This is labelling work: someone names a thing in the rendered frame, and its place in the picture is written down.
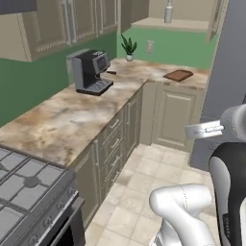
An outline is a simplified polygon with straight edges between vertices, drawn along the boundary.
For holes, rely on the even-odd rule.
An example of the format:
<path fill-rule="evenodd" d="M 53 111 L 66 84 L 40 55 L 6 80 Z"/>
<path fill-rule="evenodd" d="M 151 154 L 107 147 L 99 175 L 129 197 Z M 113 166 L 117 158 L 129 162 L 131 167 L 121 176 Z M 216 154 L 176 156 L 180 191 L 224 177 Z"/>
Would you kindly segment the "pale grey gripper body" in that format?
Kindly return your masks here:
<path fill-rule="evenodd" d="M 219 120 L 187 125 L 185 127 L 185 134 L 189 139 L 207 138 L 222 135 L 224 127 Z"/>

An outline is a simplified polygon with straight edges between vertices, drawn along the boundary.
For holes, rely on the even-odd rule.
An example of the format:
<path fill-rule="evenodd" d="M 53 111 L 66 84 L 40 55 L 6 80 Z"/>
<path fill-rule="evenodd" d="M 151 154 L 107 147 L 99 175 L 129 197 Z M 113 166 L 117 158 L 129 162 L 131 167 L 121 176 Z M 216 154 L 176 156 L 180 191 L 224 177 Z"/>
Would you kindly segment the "brown wooden cutting board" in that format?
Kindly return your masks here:
<path fill-rule="evenodd" d="M 191 71 L 178 69 L 176 71 L 173 71 L 171 73 L 164 75 L 164 78 L 179 83 L 179 82 L 191 77 L 192 75 L 193 75 L 193 73 Z"/>

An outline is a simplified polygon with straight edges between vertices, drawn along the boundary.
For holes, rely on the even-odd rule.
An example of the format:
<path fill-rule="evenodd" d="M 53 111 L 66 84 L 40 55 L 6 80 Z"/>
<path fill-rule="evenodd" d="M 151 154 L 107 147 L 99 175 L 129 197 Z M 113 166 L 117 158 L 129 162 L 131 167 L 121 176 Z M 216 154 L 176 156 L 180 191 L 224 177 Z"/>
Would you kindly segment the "grey spray bottle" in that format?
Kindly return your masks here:
<path fill-rule="evenodd" d="M 166 7 L 164 11 L 164 22 L 170 23 L 172 21 L 172 12 L 173 12 L 173 0 L 167 0 Z"/>

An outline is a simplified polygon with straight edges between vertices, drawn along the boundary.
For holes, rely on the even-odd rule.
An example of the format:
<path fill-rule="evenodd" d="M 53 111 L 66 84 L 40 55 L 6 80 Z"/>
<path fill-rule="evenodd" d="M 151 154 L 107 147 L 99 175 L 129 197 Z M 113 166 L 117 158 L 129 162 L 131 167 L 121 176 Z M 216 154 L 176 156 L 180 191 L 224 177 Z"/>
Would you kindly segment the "beige base cupboard door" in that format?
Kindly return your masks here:
<path fill-rule="evenodd" d="M 99 207 L 96 161 L 93 145 L 85 148 L 75 165 L 76 182 L 80 196 L 85 199 L 82 206 L 84 226 L 91 222 Z"/>
<path fill-rule="evenodd" d="M 136 144 L 136 124 L 137 124 L 137 96 L 135 95 L 129 103 L 131 107 L 131 124 L 127 125 L 128 120 L 128 107 L 126 116 L 126 158 L 128 158 L 135 148 Z"/>
<path fill-rule="evenodd" d="M 204 90 L 196 86 L 159 83 L 152 129 L 152 142 L 190 152 L 193 140 L 185 134 L 185 127 L 200 120 Z"/>

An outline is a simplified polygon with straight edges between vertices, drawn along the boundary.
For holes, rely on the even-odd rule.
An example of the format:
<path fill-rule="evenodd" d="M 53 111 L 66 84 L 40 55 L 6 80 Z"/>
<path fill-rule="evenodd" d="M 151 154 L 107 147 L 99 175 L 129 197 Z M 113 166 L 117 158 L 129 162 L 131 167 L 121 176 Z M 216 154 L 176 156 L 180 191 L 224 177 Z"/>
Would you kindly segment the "grey fridge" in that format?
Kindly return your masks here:
<path fill-rule="evenodd" d="M 228 108 L 246 104 L 246 0 L 229 0 L 209 76 L 200 123 L 219 120 Z M 208 171 L 222 135 L 195 139 L 190 165 Z"/>

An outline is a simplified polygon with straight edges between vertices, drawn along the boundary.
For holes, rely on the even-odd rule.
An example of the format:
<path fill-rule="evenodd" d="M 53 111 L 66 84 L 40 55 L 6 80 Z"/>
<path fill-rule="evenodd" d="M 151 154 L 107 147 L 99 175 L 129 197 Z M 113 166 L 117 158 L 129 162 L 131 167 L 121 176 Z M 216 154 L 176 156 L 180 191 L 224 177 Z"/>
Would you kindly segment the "beige drawer front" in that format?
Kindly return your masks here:
<path fill-rule="evenodd" d="M 106 178 L 106 182 L 104 186 L 102 187 L 102 197 L 105 198 L 107 194 L 110 192 L 111 187 L 114 183 L 111 182 L 111 180 L 115 177 L 116 172 L 121 172 L 122 164 L 121 161 L 115 165 L 115 167 L 112 169 L 108 177 Z"/>
<path fill-rule="evenodd" d="M 122 158 L 122 146 L 119 145 L 109 156 L 109 158 L 106 160 L 106 163 L 104 165 L 104 170 L 103 170 L 103 174 L 105 175 L 105 177 L 108 177 L 108 175 L 110 174 L 110 172 L 112 171 L 113 167 L 111 167 L 111 164 L 115 161 L 116 156 L 120 157 L 120 160 L 117 162 L 119 163 L 121 161 Z"/>
<path fill-rule="evenodd" d="M 117 127 L 120 124 L 120 122 L 122 121 L 122 119 L 123 119 L 123 111 L 118 112 L 113 117 L 113 119 L 108 123 L 108 125 L 106 126 L 106 128 L 104 130 L 104 139 L 107 139 L 110 136 L 110 134 L 116 129 L 116 127 L 113 128 L 113 129 L 110 128 L 110 125 L 112 125 L 115 122 L 116 119 L 120 120 L 119 123 L 116 125 L 116 127 Z"/>
<path fill-rule="evenodd" d="M 123 137 L 123 128 L 120 127 L 118 128 L 111 136 L 110 138 L 106 141 L 106 143 L 103 146 L 103 154 L 105 157 L 109 156 L 111 154 L 112 151 L 115 150 L 115 148 L 118 146 L 118 144 L 120 143 L 121 139 Z M 111 149 L 111 146 L 114 144 L 114 142 L 116 141 L 116 139 L 119 138 L 120 141 L 119 143 L 115 146 L 115 148 Z"/>

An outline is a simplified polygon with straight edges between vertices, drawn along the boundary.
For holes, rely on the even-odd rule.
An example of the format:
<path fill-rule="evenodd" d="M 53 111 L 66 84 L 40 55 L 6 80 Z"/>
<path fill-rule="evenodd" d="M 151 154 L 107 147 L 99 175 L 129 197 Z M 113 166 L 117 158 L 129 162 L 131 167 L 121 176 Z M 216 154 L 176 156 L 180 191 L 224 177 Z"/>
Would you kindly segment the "green plant in white pot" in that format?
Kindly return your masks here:
<path fill-rule="evenodd" d="M 130 37 L 129 38 L 125 38 L 124 36 L 121 37 L 123 40 L 121 46 L 126 52 L 126 61 L 131 62 L 134 59 L 134 51 L 137 48 L 137 43 L 132 42 L 132 39 Z"/>

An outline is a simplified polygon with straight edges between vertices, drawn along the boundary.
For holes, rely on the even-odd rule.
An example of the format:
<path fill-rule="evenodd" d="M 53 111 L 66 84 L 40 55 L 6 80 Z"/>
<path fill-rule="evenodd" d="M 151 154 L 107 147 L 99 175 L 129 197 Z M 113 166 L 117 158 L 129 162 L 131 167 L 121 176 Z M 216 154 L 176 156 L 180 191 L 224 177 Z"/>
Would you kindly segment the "open beige cupboard door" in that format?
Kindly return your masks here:
<path fill-rule="evenodd" d="M 229 0 L 213 0 L 206 41 L 210 42 L 219 33 L 225 18 Z"/>

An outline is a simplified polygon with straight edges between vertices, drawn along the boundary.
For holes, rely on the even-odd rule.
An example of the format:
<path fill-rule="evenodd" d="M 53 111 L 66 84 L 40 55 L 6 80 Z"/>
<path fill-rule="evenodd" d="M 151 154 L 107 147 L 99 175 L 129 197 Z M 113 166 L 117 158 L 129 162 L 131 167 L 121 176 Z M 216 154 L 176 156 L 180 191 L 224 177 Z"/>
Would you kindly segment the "grey coffee machine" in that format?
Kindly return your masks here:
<path fill-rule="evenodd" d="M 68 81 L 78 93 L 100 96 L 113 81 L 102 79 L 101 74 L 111 66 L 106 51 L 83 49 L 66 57 Z"/>

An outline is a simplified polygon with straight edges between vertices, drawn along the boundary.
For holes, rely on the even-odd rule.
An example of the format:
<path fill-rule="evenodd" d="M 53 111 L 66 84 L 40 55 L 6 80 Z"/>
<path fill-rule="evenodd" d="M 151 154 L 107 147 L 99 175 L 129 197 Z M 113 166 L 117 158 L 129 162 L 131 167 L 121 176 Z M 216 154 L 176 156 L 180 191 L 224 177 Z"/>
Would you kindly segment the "oven with black door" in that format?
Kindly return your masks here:
<path fill-rule="evenodd" d="M 24 246 L 85 246 L 85 229 L 81 208 L 85 200 L 76 191 L 65 203 L 58 201 L 53 211 L 44 217 Z"/>

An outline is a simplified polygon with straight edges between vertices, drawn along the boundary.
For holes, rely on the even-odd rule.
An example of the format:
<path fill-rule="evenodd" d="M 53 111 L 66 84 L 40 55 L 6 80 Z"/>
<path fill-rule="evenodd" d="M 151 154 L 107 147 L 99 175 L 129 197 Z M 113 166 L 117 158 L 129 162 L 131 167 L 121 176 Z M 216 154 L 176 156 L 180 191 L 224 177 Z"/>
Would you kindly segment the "grey gas hob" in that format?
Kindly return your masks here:
<path fill-rule="evenodd" d="M 74 171 L 0 144 L 0 246 L 39 246 L 77 197 Z"/>

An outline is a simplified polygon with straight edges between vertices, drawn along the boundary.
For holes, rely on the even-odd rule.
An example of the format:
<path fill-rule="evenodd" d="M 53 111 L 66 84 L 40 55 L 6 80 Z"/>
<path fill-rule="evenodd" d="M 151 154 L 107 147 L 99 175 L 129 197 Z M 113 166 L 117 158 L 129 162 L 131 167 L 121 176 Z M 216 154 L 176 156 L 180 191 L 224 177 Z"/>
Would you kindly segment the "grey extractor hood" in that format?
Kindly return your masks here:
<path fill-rule="evenodd" d="M 0 0 L 0 14 L 34 12 L 37 0 Z"/>

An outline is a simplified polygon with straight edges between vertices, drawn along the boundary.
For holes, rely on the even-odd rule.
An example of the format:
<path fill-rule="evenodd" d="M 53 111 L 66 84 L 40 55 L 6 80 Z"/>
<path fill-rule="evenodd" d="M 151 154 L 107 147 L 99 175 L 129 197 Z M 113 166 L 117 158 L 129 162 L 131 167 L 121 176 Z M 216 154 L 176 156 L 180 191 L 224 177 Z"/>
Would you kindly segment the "open beige wall cupboard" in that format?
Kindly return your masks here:
<path fill-rule="evenodd" d="M 165 23 L 166 1 L 149 0 L 147 16 L 135 21 L 133 26 L 208 33 L 220 2 L 220 0 L 172 0 L 172 21 Z"/>

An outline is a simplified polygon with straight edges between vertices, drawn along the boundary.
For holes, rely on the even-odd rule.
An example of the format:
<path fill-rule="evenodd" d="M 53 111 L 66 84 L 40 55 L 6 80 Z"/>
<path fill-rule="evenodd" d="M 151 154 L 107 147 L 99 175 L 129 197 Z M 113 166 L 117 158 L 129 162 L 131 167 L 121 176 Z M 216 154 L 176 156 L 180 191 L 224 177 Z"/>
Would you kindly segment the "beige corner wall cupboard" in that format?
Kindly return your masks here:
<path fill-rule="evenodd" d="M 132 24 L 148 17 L 150 0 L 118 0 L 118 33 L 122 34 Z"/>

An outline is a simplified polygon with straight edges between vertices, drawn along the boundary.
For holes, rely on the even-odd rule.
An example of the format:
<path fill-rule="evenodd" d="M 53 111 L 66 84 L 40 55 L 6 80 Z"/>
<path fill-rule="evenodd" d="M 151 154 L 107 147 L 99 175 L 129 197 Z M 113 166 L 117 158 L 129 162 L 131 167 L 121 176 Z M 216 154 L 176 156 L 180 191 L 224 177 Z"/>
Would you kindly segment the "beige wall cupboard door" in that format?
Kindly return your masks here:
<path fill-rule="evenodd" d="M 96 37 L 95 0 L 74 0 L 77 43 Z"/>
<path fill-rule="evenodd" d="M 18 17 L 27 61 L 57 53 L 68 47 L 64 0 L 37 0 L 35 12 Z"/>
<path fill-rule="evenodd" d="M 99 34 L 117 29 L 117 0 L 97 0 Z"/>

